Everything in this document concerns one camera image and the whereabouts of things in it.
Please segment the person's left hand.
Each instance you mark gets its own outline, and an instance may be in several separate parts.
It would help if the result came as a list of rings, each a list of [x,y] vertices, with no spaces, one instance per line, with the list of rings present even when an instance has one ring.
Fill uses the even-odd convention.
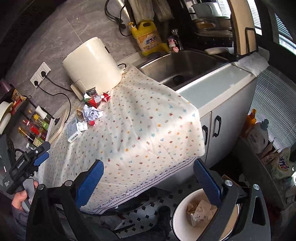
[[[24,212],[24,213],[29,213],[29,208],[25,204],[25,200],[28,197],[27,191],[29,190],[29,194],[33,194],[32,190],[36,190],[37,186],[39,185],[38,181],[29,178],[24,182],[25,185],[25,190],[21,192],[17,192],[14,195],[14,198],[12,200],[12,207],[16,208],[17,210]]]

